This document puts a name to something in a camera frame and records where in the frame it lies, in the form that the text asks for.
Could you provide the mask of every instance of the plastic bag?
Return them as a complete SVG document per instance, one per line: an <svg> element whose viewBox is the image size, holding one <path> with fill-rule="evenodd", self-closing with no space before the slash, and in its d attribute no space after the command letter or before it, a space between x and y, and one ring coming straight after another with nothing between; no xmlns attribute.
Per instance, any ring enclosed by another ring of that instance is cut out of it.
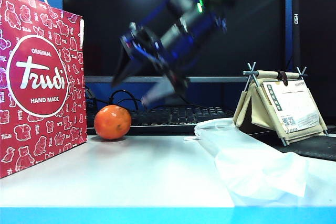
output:
<svg viewBox="0 0 336 224"><path fill-rule="evenodd" d="M241 132L232 118L199 123L195 135L214 156L235 204L263 205L284 194L305 195L307 161L296 153L283 154Z"/></svg>

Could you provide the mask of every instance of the blue robotic arm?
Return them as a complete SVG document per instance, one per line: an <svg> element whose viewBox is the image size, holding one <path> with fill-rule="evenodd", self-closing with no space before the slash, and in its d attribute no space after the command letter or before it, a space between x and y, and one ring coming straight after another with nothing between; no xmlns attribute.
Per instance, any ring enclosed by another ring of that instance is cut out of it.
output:
<svg viewBox="0 0 336 224"><path fill-rule="evenodd" d="M162 37L144 24L130 24L121 36L121 58L112 86L134 76L150 63L164 78L142 98L149 104L170 94L182 94L188 85L183 62L195 57L200 46L216 29L226 31L225 9L238 0L165 0L166 7L176 22Z"/></svg>

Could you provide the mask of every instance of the white table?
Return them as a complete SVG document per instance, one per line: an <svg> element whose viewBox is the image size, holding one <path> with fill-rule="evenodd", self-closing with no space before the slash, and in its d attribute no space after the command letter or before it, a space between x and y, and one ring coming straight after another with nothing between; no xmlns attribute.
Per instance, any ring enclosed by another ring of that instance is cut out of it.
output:
<svg viewBox="0 0 336 224"><path fill-rule="evenodd" d="M336 206L336 162L307 158L304 198L288 206ZM126 136L87 143L0 179L0 206L232 207L214 165L183 136Z"/></svg>

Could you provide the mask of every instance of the paper bag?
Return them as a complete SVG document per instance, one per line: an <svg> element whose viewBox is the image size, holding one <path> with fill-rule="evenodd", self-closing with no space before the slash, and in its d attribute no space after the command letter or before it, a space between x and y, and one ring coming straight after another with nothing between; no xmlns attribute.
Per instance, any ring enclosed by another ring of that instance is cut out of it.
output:
<svg viewBox="0 0 336 224"><path fill-rule="evenodd" d="M86 141L80 20L0 0L0 177Z"/></svg>

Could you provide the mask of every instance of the black keyboard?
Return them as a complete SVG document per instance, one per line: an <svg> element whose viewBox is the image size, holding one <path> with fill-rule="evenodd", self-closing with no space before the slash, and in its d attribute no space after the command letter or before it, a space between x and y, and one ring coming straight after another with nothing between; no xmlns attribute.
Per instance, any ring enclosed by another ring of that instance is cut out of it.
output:
<svg viewBox="0 0 336 224"><path fill-rule="evenodd" d="M201 108L196 106L163 107L151 110L130 111L132 125L128 135L139 134L193 134L199 122L217 118L230 118L220 107ZM94 114L88 113L88 134L93 129Z"/></svg>

